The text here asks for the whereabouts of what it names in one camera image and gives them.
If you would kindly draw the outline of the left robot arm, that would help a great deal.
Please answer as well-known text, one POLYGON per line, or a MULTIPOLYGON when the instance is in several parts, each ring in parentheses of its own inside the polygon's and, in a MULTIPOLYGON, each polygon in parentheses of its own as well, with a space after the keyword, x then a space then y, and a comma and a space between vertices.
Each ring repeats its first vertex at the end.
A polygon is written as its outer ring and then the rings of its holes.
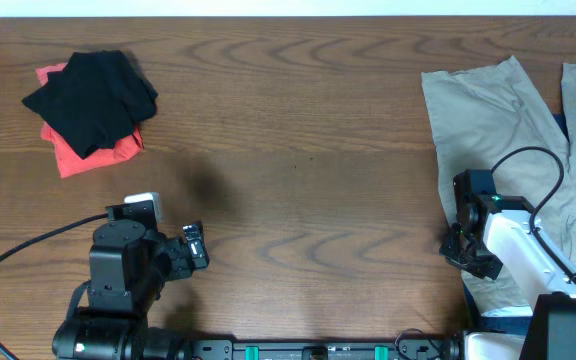
POLYGON ((57 330, 58 359, 191 359, 192 346, 178 332, 148 325, 147 314, 166 283, 205 269, 209 257, 196 222, 168 238, 135 220, 110 221, 94 231, 88 305, 75 301, 57 330))

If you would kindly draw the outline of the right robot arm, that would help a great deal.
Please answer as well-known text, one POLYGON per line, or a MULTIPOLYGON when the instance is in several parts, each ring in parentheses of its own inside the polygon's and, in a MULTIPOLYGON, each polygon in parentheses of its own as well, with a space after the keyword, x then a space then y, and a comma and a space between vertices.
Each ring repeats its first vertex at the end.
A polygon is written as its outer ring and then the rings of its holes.
POLYGON ((445 359, 576 359, 576 267, 521 196, 497 193, 489 170, 453 179, 456 221, 442 242, 446 261, 478 278, 507 270, 532 310, 526 335, 465 330, 445 359))

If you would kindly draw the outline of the khaki green shorts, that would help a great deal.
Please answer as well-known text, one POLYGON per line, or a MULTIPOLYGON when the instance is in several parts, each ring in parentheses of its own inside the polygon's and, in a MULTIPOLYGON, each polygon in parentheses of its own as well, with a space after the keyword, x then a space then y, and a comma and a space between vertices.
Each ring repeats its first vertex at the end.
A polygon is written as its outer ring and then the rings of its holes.
POLYGON ((457 214, 454 176, 491 168, 503 195, 523 196, 537 205, 553 192, 538 215, 550 239, 576 266, 576 64, 564 65, 559 87, 569 141, 514 57, 495 66, 422 76, 448 223, 457 214), (493 167, 516 149, 531 151, 493 167))

